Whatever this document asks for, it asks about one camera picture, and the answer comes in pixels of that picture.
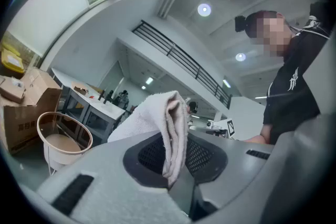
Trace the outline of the black metal railing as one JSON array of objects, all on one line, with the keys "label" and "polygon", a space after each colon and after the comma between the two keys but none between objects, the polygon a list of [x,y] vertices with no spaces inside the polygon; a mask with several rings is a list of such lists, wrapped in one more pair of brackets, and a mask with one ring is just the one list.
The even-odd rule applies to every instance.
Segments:
[{"label": "black metal railing", "polygon": [[132,32],[174,61],[204,86],[227,109],[230,108],[232,96],[225,92],[223,87],[193,57],[165,34],[144,20],[141,20]]}]

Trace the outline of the round glass table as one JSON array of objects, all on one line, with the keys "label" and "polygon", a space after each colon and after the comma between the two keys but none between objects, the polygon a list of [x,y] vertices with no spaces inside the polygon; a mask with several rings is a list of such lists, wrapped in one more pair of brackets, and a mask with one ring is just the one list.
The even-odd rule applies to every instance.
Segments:
[{"label": "round glass table", "polygon": [[76,119],[59,112],[45,112],[37,120],[44,158],[50,176],[74,163],[91,149],[91,132]]}]

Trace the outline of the flat cardboard box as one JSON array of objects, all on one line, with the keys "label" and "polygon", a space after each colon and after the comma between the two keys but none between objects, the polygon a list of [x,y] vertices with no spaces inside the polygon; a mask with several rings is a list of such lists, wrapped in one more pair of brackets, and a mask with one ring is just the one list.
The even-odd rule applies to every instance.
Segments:
[{"label": "flat cardboard box", "polygon": [[0,95],[21,104],[25,94],[24,83],[14,77],[0,76]]}]

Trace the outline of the person's right forearm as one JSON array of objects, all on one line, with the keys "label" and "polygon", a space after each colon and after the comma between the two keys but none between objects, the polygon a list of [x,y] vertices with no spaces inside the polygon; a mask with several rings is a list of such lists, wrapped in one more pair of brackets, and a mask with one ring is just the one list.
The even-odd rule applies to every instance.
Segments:
[{"label": "person's right forearm", "polygon": [[270,131],[272,126],[269,124],[264,124],[260,134],[256,135],[250,139],[245,140],[248,143],[259,143],[259,144],[269,144],[270,143]]}]

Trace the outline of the large printed cardboard box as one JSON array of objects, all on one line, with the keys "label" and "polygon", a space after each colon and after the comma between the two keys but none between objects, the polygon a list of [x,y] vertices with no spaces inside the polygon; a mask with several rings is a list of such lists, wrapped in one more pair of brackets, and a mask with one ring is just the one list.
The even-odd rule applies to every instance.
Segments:
[{"label": "large printed cardboard box", "polygon": [[28,70],[20,80],[26,89],[21,104],[0,95],[0,139],[10,154],[36,141],[39,116],[55,112],[62,92],[52,77],[38,68]]}]

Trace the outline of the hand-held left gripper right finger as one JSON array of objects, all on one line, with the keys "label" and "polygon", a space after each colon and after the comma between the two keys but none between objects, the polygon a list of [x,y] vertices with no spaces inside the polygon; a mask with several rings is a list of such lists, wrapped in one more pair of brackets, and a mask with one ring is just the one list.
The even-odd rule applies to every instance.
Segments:
[{"label": "hand-held left gripper right finger", "polygon": [[191,130],[186,167],[193,180],[190,218],[261,218],[269,187],[260,177],[273,150]]}]

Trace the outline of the yellow package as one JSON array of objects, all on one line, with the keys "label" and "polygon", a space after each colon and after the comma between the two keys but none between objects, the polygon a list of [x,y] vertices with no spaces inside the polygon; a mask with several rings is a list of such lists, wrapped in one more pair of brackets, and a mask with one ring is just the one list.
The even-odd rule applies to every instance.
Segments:
[{"label": "yellow package", "polygon": [[3,42],[1,50],[1,62],[5,68],[19,74],[25,73],[23,60],[20,53],[11,45]]}]

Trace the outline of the person's black shirt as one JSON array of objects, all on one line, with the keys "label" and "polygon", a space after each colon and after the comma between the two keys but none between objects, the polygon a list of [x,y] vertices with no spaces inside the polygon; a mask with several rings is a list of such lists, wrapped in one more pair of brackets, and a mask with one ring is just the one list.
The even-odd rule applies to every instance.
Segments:
[{"label": "person's black shirt", "polygon": [[263,124],[272,126],[270,144],[276,144],[281,134],[294,131],[320,114],[303,74],[330,38],[335,22],[336,12],[331,4],[315,2],[310,5],[305,26],[291,39],[283,66],[268,91]]}]

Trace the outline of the white cloth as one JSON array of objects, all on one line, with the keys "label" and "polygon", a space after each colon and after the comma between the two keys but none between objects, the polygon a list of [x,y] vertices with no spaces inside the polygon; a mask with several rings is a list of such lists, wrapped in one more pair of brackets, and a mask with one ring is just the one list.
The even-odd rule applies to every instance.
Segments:
[{"label": "white cloth", "polygon": [[189,111],[178,91],[150,95],[110,134],[107,142],[160,131],[165,148],[162,175],[171,187],[186,159]]}]

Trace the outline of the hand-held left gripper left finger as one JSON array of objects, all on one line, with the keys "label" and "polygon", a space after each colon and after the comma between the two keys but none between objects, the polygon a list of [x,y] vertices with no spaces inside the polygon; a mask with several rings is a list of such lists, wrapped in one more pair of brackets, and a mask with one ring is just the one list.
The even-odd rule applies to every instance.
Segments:
[{"label": "hand-held left gripper left finger", "polygon": [[160,170],[143,166],[139,154],[159,153],[153,131],[94,147],[46,179],[37,191],[21,185],[32,207],[50,224],[190,224],[169,195]]}]

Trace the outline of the grey frame workbench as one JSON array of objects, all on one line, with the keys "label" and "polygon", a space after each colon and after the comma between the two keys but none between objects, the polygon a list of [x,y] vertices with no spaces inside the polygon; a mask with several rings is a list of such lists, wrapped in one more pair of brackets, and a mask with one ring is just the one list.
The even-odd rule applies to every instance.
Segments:
[{"label": "grey frame workbench", "polygon": [[103,144],[107,142],[115,123],[121,119],[124,113],[125,110],[110,102],[90,101],[82,123],[96,139],[94,143]]},{"label": "grey frame workbench", "polygon": [[85,99],[84,95],[75,91],[71,86],[72,82],[75,82],[75,79],[55,68],[52,68],[51,71],[54,75],[53,79],[59,82],[62,88],[57,111],[69,115],[79,122],[83,122],[89,109],[89,102]]}]

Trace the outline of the small open cardboard box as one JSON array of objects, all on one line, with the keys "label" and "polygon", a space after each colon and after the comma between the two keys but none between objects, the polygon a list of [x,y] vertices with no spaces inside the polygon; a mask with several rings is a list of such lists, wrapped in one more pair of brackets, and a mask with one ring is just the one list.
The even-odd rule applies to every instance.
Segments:
[{"label": "small open cardboard box", "polygon": [[87,95],[89,93],[87,86],[80,82],[72,81],[71,88],[82,95]]}]

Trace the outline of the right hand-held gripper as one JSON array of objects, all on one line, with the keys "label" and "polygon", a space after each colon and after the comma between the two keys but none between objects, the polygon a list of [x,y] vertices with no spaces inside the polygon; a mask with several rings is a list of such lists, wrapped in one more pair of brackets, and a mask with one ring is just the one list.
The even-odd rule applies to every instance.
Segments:
[{"label": "right hand-held gripper", "polygon": [[206,128],[207,134],[234,140],[235,127],[233,119],[225,119],[217,122],[208,121]]}]

